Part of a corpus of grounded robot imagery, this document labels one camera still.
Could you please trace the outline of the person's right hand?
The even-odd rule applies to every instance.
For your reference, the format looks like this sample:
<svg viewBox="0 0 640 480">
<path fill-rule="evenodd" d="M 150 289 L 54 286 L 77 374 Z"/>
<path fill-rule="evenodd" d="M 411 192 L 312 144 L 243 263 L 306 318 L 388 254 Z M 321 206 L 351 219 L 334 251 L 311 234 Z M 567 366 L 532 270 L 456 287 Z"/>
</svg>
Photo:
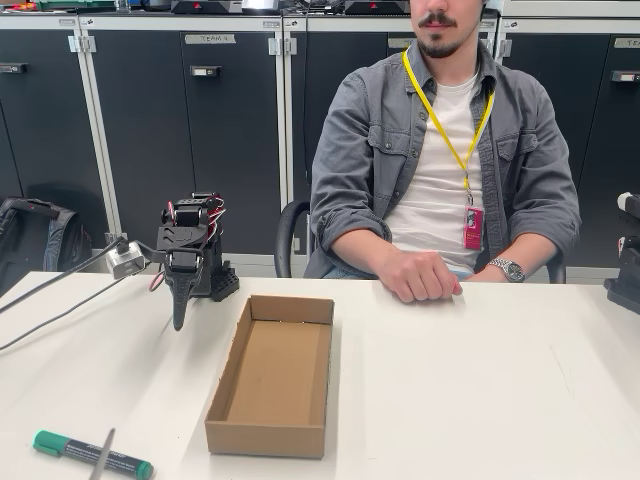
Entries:
<svg viewBox="0 0 640 480">
<path fill-rule="evenodd" d="M 402 302 L 449 299 L 462 293 L 458 277 L 432 251 L 392 251 L 376 270 L 379 280 Z"/>
</svg>

